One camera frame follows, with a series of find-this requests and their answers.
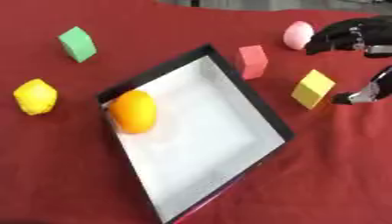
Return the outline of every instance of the red fabric surface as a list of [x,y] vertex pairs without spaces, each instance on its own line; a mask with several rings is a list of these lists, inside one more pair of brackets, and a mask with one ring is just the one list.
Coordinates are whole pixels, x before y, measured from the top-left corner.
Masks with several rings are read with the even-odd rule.
[[[335,94],[362,87],[391,62],[357,52],[306,56],[282,44],[294,21],[319,28],[360,16],[366,15],[187,9],[147,0],[3,2],[0,222],[154,223],[93,97],[206,42],[231,62],[238,47],[263,46],[269,65],[249,83],[297,136],[183,223],[392,222],[391,100],[358,106],[323,101],[308,111],[290,97],[313,68],[337,82]],[[82,64],[67,58],[56,39],[75,25],[98,48]],[[50,114],[28,116],[12,91],[36,77],[59,90],[59,101]]]

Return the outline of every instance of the orange ball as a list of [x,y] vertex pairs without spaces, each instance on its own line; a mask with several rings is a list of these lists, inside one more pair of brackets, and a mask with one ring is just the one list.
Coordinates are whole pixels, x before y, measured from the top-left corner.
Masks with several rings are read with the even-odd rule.
[[154,100],[140,90],[120,95],[110,103],[108,109],[122,130],[128,133],[146,132],[157,119],[157,106]]

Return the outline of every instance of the robotic hand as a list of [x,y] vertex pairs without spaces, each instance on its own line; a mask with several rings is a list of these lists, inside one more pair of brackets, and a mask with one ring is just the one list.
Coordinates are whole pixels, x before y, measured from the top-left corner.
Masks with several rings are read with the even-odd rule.
[[[360,50],[368,58],[392,56],[392,16],[348,19],[327,26],[306,45],[306,53]],[[381,70],[360,92],[337,94],[333,103],[376,102],[392,94],[392,66]]]

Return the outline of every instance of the green cube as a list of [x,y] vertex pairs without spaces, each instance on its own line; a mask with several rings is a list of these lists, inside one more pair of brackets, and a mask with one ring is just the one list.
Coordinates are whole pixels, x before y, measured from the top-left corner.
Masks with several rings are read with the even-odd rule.
[[96,54],[93,40],[78,26],[61,34],[59,41],[61,41],[68,55],[79,63]]

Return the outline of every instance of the pink ball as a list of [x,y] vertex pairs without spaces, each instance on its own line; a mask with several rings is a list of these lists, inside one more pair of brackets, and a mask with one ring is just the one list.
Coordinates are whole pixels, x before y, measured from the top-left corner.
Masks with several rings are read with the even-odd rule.
[[314,35],[312,26],[303,21],[297,21],[284,32],[283,42],[291,49],[302,50]]

